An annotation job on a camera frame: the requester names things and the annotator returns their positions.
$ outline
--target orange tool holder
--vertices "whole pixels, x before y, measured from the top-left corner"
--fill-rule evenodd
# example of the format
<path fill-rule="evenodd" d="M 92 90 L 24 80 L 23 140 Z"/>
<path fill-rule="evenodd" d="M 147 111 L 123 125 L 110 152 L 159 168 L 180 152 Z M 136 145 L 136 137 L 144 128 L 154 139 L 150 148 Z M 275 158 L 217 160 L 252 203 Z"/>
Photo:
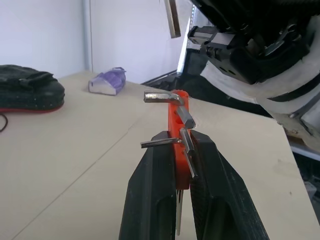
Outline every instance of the orange tool holder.
<path fill-rule="evenodd" d="M 189 111 L 189 95 L 187 92 L 182 90 L 172 91 L 174 94 L 178 94 L 184 100 L 184 107 Z M 180 129 L 184 128 L 185 125 L 181 118 L 177 114 L 178 106 L 169 103 L 168 107 L 168 130 L 171 138 L 180 138 Z M 187 159 L 184 154 L 186 149 L 183 144 L 174 144 L 174 155 L 175 155 L 175 185 L 177 190 L 187 190 L 190 185 L 191 173 Z"/>

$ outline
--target wooden table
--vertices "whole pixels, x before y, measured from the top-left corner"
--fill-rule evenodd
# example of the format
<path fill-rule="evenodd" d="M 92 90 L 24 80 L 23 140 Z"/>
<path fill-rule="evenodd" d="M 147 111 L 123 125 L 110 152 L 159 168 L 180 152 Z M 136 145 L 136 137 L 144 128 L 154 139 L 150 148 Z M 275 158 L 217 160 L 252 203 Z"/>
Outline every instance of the wooden table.
<path fill-rule="evenodd" d="M 95 74 L 61 79 L 65 105 L 8 114 L 0 134 L 0 240 L 117 240 L 140 142 L 167 129 L 167 105 L 128 82 L 118 96 L 88 93 Z M 190 100 L 207 134 L 246 183 L 271 240 L 318 240 L 320 227 L 286 135 L 274 120 Z M 190 193 L 181 235 L 195 240 Z"/>

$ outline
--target red trim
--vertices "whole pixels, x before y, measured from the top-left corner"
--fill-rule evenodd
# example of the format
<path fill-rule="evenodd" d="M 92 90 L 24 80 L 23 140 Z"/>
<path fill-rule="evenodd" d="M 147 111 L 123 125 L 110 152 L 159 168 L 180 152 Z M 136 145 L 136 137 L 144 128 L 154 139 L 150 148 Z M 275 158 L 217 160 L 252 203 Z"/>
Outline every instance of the red trim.
<path fill-rule="evenodd" d="M 54 109 L 50 110 L 30 110 L 30 109 L 19 109 L 19 108 L 0 108 L 0 113 L 38 113 L 38 114 L 46 114 L 54 112 L 60 109 L 63 105 L 58 106 Z"/>

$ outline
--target white wall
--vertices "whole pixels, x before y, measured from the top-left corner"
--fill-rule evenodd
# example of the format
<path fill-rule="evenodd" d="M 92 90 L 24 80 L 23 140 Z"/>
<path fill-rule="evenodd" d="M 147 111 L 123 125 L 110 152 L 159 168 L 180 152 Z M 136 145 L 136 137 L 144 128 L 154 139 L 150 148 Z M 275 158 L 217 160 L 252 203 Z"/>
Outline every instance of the white wall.
<path fill-rule="evenodd" d="M 48 71 L 85 69 L 82 0 L 0 0 L 0 65 Z"/>
<path fill-rule="evenodd" d="M 91 0 L 93 71 L 123 67 L 143 83 L 176 70 L 192 12 L 190 0 L 176 3 L 181 37 L 171 39 L 164 0 Z"/>

